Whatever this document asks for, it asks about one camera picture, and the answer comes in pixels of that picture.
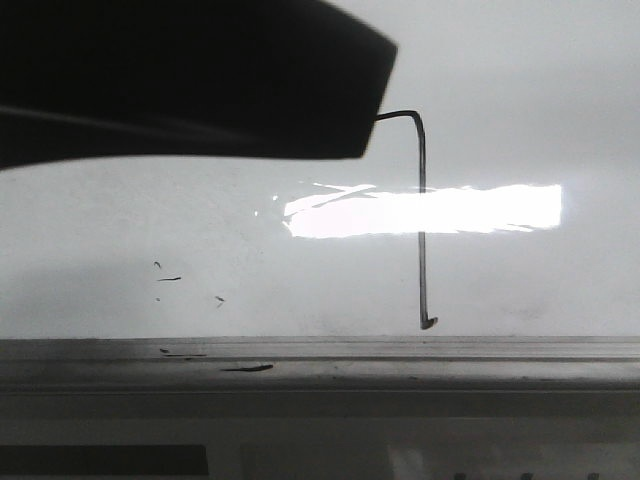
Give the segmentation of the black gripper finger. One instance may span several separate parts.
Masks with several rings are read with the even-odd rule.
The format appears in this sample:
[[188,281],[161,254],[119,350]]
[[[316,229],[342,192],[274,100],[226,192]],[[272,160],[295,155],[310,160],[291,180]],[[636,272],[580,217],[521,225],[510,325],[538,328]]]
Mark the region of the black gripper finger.
[[359,158],[397,53],[324,1],[5,1],[1,166]]

